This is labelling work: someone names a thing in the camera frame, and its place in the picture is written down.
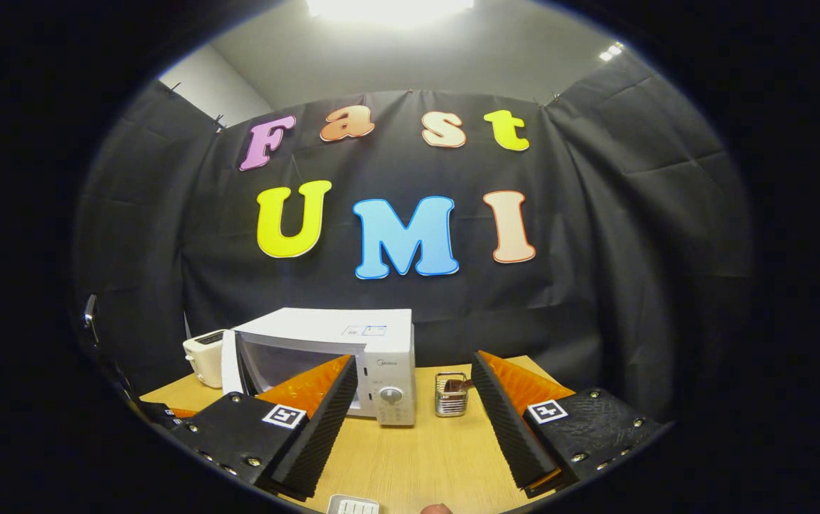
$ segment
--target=orange foam pad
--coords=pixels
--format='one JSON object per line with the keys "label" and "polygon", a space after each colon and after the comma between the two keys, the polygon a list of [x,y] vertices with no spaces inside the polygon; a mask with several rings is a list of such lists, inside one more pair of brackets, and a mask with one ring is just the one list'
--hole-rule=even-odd
{"label": "orange foam pad", "polygon": [[311,419],[321,404],[321,400],[324,400],[334,380],[337,380],[349,360],[349,355],[337,357],[316,368],[299,373],[289,378],[288,381],[263,391],[257,397],[270,401],[270,403],[305,410],[308,413],[308,419]]}
{"label": "orange foam pad", "polygon": [[517,415],[523,416],[528,405],[540,401],[557,400],[572,396],[575,391],[562,387],[549,378],[540,377],[533,371],[521,368],[519,365],[505,361],[504,358],[479,351],[485,362],[492,369],[495,377],[505,390],[511,404],[517,410]]}

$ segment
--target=wire basket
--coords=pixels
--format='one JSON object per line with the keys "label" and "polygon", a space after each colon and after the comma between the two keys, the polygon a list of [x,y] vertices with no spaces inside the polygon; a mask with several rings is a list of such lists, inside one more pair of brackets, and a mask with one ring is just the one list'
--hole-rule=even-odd
{"label": "wire basket", "polygon": [[459,377],[462,383],[466,381],[466,374],[459,371],[435,374],[435,415],[441,418],[463,416],[466,412],[468,390],[445,393],[445,384],[451,377]]}

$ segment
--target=tabletop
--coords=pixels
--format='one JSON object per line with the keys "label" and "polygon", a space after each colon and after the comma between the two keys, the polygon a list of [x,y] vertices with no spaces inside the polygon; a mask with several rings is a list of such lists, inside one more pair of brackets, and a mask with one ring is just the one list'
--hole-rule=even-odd
{"label": "tabletop", "polygon": [[[550,377],[531,358],[508,358],[542,377]],[[491,514],[540,500],[515,487],[511,470],[492,432],[476,388],[466,413],[435,415],[435,374],[461,371],[470,364],[416,368],[416,424],[382,427],[377,420],[347,416],[318,481],[314,498],[286,500],[325,512],[335,494],[368,498],[381,514],[418,514],[426,505],[443,503],[455,514]],[[201,410],[223,396],[191,374],[141,397],[176,409]]]}

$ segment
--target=white device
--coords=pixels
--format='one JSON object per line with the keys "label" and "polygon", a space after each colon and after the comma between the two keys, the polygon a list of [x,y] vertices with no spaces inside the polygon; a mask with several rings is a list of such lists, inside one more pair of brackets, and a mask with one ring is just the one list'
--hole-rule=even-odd
{"label": "white device", "polygon": [[223,355],[223,338],[226,333],[231,336],[230,340],[234,341],[231,330],[216,330],[182,343],[184,358],[191,362],[197,380],[213,388],[223,387],[221,355]]}
{"label": "white device", "polygon": [[262,393],[340,355],[355,356],[350,415],[416,423],[412,311],[283,308],[231,329],[223,344],[223,394]]}

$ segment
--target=microwave oven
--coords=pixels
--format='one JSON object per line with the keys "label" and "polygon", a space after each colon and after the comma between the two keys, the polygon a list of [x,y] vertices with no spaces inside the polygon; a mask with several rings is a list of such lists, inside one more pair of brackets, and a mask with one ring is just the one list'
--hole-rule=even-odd
{"label": "microwave oven", "polygon": [[286,307],[223,332],[223,394],[259,394],[341,355],[355,356],[348,415],[416,422],[412,310]]}

